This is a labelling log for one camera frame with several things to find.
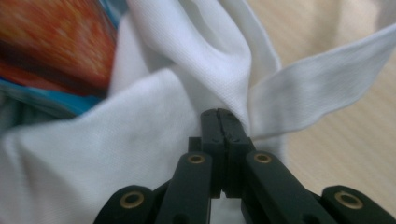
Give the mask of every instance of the white towel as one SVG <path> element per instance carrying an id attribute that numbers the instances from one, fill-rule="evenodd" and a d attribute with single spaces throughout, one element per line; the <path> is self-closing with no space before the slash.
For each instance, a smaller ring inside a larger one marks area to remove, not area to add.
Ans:
<path id="1" fill-rule="evenodd" d="M 0 223 L 93 223 L 128 185 L 171 178 L 199 115 L 232 110 L 257 149 L 282 157 L 284 133 L 358 100 L 396 45 L 396 24 L 281 68 L 245 1 L 129 0 L 110 95 L 83 116 L 6 133 Z M 213 223 L 243 223 L 238 200 Z"/>

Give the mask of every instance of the wooden floor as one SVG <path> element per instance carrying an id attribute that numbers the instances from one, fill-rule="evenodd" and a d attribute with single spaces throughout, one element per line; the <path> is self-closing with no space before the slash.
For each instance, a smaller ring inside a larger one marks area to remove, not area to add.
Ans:
<path id="1" fill-rule="evenodd" d="M 283 65 L 375 31 L 373 0 L 248 0 Z M 396 53 L 356 104 L 290 134 L 289 166 L 306 188 L 357 189 L 396 217 Z"/>

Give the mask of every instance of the crumpled fabric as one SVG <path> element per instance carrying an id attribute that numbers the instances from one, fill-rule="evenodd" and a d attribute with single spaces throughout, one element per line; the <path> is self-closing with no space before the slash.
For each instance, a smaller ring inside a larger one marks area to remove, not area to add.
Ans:
<path id="1" fill-rule="evenodd" d="M 93 223 L 118 189 L 172 177 L 199 116 L 227 108 L 257 149 L 284 158 L 284 134 L 357 101 L 396 45 L 396 24 L 282 68 L 245 1 L 128 0 L 110 94 L 70 120 L 0 141 L 0 223 Z M 214 200 L 213 223 L 243 223 Z"/>

